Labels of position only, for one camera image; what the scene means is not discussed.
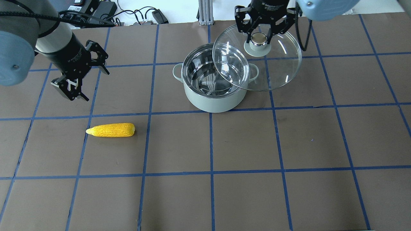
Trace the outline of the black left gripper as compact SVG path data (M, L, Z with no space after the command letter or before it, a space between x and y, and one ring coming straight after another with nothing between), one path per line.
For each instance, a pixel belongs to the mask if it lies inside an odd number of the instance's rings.
M89 98L82 92L83 78L91 67L98 67L104 74L109 75L106 65L107 52L95 41L88 40L84 47L75 34L59 51L45 53L45 56L60 70L63 76L53 79L50 83L59 89L62 96L73 101Z

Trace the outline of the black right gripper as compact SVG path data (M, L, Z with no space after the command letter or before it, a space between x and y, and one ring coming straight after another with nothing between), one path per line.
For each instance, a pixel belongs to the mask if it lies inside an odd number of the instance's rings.
M251 41L252 33L261 22L261 17L269 18L268 44L271 44L274 35L287 32L298 16L297 8L287 8L288 4L289 0L252 0L248 7L235 6L235 22L238 32L247 34L246 43Z

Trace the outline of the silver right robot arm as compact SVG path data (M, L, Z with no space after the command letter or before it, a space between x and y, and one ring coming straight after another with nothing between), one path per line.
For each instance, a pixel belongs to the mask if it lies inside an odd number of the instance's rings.
M326 21L350 10L358 0L297 0L288 8L288 0L252 0L235 6L238 32L247 34L246 43L254 46L270 44L274 35L285 34L303 14L312 21Z

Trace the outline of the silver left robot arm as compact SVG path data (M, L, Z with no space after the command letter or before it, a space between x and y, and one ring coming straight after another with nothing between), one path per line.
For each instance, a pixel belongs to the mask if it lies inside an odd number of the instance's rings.
M98 23L72 20L58 12L48 0L2 0L0 28L0 82L4 86L23 82L34 62L35 54L47 57L61 72L51 81L68 100L89 99L82 92L83 78L92 67L98 67L109 75L105 64L108 54L95 41L82 45L69 25L101 28L114 24L103 19Z

